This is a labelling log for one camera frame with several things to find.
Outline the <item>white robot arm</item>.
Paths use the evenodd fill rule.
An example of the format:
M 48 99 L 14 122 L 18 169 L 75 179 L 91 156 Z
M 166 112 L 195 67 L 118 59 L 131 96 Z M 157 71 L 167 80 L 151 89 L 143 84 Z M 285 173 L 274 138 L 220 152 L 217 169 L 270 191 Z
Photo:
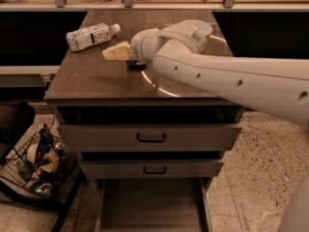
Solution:
M 309 128 L 309 60 L 204 53 L 212 28 L 184 20 L 138 32 L 106 48 L 105 59 L 151 63 L 161 76 Z

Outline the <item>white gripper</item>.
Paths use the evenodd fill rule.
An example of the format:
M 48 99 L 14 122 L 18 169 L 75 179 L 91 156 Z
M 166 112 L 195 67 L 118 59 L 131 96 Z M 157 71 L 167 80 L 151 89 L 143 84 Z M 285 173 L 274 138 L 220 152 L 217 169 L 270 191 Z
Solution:
M 133 56 L 139 62 L 152 62 L 161 47 L 161 37 L 158 32 L 157 28 L 143 30 L 131 39 L 130 44 L 117 43 L 106 48 L 102 55 L 109 61 L 127 61 Z

